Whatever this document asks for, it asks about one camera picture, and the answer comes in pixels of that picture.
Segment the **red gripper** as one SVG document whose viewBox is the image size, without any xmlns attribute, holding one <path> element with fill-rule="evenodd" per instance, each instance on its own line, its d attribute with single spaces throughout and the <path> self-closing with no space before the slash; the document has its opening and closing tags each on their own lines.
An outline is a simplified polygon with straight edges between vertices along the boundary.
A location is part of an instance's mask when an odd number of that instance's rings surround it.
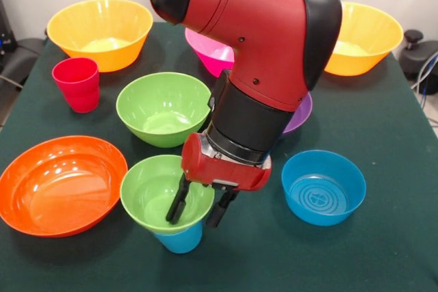
<svg viewBox="0 0 438 292">
<path fill-rule="evenodd" d="M 239 191 L 258 191 L 263 188 L 272 172 L 272 160 L 268 157 L 261 165 L 248 165 L 238 162 L 215 150 L 206 135 L 191 133 L 182 148 L 181 167 L 183 174 L 177 193 L 166 214 L 166 221 L 176 224 L 186 206 L 190 182 L 203 185 L 219 185 L 222 191 L 206 220 L 206 226 L 216 228 L 229 205 L 237 198 Z"/>
</svg>

